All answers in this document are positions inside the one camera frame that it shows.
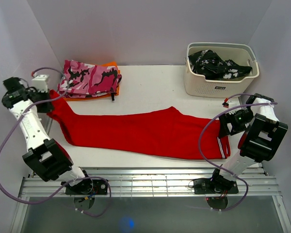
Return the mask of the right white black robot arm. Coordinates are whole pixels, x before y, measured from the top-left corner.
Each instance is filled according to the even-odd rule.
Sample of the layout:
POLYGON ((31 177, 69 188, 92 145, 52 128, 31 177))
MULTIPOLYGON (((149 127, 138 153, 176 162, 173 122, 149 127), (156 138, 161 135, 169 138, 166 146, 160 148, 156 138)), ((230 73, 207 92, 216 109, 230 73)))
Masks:
POLYGON ((239 151, 221 168, 214 170, 210 189, 215 193, 236 193, 236 178, 249 166, 270 161, 288 131, 274 112, 274 99, 255 93, 246 101, 246 107, 219 117, 219 138, 242 133, 239 151))

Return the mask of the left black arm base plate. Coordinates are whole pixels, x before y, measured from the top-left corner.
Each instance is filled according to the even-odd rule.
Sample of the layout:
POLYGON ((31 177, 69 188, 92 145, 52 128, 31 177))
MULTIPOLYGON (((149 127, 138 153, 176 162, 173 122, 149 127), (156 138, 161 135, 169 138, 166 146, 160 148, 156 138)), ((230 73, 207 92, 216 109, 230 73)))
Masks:
POLYGON ((74 186, 69 184, 65 186, 66 195, 106 195, 107 194, 107 184, 105 181, 98 180, 82 180, 74 186))

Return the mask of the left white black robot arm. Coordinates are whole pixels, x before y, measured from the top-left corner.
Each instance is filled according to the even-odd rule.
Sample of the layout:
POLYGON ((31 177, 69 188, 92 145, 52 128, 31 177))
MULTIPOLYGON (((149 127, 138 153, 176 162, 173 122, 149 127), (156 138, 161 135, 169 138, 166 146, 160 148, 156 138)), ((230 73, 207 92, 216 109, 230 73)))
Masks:
POLYGON ((49 101, 48 75, 39 75, 32 80, 32 86, 25 87, 21 79, 11 77, 3 81, 7 92, 2 104, 14 117, 20 120, 25 137, 27 153, 22 158, 25 164, 43 181, 64 179, 67 189, 74 194, 91 194, 93 181, 85 170, 74 166, 68 153, 46 133, 39 113, 50 113, 54 106, 49 101))

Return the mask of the red trousers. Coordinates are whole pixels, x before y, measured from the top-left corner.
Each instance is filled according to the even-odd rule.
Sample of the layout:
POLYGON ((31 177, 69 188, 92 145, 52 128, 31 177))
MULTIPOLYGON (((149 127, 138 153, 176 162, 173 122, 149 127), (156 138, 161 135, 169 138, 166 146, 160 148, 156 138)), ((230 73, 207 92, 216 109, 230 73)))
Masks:
POLYGON ((219 138, 215 120, 203 133, 207 118, 184 115, 175 107, 133 115, 78 115, 60 98, 48 114, 62 129, 66 141, 78 147, 123 150, 185 160, 226 159, 228 137, 219 138))

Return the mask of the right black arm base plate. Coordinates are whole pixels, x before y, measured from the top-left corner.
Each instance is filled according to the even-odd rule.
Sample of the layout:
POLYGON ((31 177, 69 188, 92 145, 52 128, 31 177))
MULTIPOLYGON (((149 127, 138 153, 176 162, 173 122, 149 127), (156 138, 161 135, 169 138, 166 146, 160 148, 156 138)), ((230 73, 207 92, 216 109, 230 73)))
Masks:
POLYGON ((236 182, 222 183, 212 178, 200 178, 193 180, 193 188, 195 194, 238 194, 238 186, 236 182))

